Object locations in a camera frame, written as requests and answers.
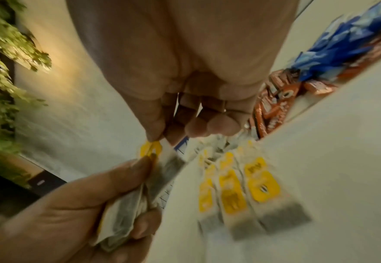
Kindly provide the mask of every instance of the white surface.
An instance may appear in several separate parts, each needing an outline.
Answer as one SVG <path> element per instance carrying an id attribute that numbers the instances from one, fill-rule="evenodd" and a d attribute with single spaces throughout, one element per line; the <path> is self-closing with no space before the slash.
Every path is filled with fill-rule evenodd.
<path id="1" fill-rule="evenodd" d="M 332 19 L 359 12 L 370 3 L 315 0 L 295 22 L 274 68 L 307 49 Z M 381 62 L 285 124 L 263 144 L 279 164 L 278 177 L 310 211 L 313 222 L 246 241 L 246 260 L 381 262 Z M 204 262 L 195 260 L 195 255 L 204 254 L 204 244 L 195 236 L 195 169 L 194 163 L 189 165 L 176 179 L 148 262 Z"/>
<path id="2" fill-rule="evenodd" d="M 24 155 L 66 181 L 135 158 L 145 132 L 81 45 L 65 1 L 24 3 L 21 22 L 53 63 L 48 73 L 16 69 L 17 86 L 49 104 L 19 114 Z"/>

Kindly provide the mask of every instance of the wall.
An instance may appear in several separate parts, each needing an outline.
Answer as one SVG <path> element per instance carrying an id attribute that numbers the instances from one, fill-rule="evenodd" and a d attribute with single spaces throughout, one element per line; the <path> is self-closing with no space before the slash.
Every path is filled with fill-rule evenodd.
<path id="1" fill-rule="evenodd" d="M 65 1 L 25 4 L 21 23 L 50 54 L 53 68 L 16 69 L 16 84 L 49 104 L 19 115 L 24 156 L 66 181 L 134 158 L 145 132 L 82 47 Z"/>

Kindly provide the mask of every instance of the person's left hand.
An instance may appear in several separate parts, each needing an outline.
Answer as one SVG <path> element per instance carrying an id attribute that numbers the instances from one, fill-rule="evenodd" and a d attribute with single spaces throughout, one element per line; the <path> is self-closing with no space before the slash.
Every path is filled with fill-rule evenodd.
<path id="1" fill-rule="evenodd" d="M 139 186 L 151 170 L 144 157 L 111 171 L 68 183 L 41 198 L 0 227 L 0 263 L 139 263 L 147 256 L 161 212 L 139 216 L 132 241 L 112 253 L 88 242 L 104 204 Z"/>

